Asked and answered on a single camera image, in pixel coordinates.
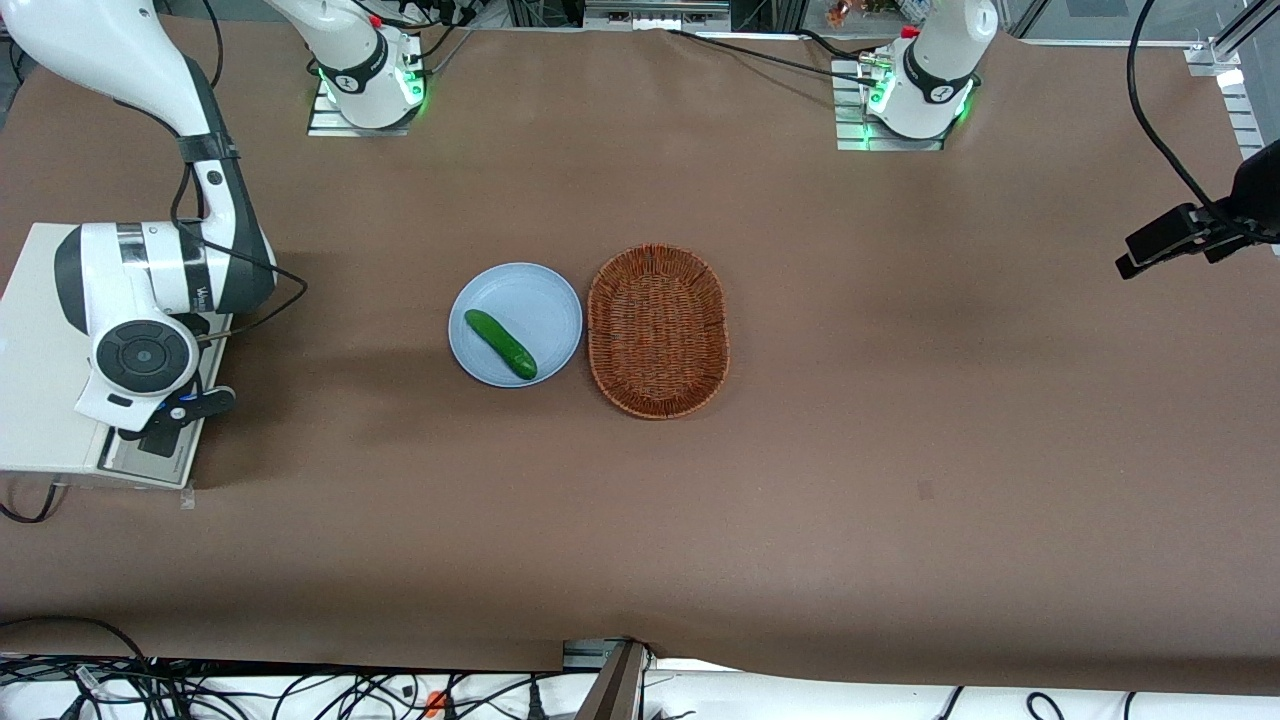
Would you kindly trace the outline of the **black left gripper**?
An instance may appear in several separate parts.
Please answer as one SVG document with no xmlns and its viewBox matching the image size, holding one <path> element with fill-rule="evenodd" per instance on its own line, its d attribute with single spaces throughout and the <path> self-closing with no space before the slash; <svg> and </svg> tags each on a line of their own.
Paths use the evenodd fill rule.
<svg viewBox="0 0 1280 720">
<path fill-rule="evenodd" d="M 1211 204 L 1204 233 L 1197 243 L 1216 264 L 1251 243 L 1276 243 L 1279 228 L 1279 141 L 1245 159 L 1235 172 L 1230 192 Z"/>
</svg>

